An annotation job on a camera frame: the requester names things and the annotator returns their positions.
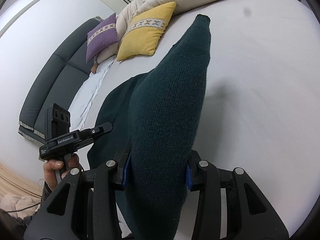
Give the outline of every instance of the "dark green knit garment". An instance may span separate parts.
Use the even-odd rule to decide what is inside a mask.
[[[130,182],[116,200],[137,240],[175,236],[187,193],[186,161],[205,94],[209,24],[207,16],[198,15],[155,69],[108,95],[97,118],[96,124],[109,121],[114,129],[89,151],[91,168],[112,159],[132,138]]]

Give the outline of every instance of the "white sheet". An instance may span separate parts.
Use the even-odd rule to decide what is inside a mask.
[[[87,118],[88,112],[93,100],[97,96],[101,83],[111,67],[116,56],[112,56],[102,62],[97,69],[97,73],[90,73],[89,78],[82,84],[73,99],[70,107],[70,131],[82,130],[84,121]]]
[[[212,44],[193,148],[219,168],[243,167],[292,235],[320,194],[320,25],[297,0],[223,0],[174,17],[152,57],[113,63],[84,128],[108,93],[156,67],[198,13],[211,18]],[[188,194],[176,240],[191,239],[196,207],[197,193]]]

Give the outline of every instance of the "yellow pillow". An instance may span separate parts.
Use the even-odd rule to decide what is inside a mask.
[[[176,5],[165,3],[133,18],[122,38],[117,61],[139,54],[152,56]]]

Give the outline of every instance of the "gray upholstered headboard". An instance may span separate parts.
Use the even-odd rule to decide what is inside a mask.
[[[100,17],[83,23],[56,49],[34,81],[19,117],[19,131],[27,139],[44,144],[44,113],[53,103],[69,109],[86,81],[93,60],[85,62],[87,33],[100,23]]]

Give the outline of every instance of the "purple pillow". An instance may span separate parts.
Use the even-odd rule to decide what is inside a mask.
[[[86,62],[88,63],[104,48],[117,42],[116,14],[114,13],[88,32]]]

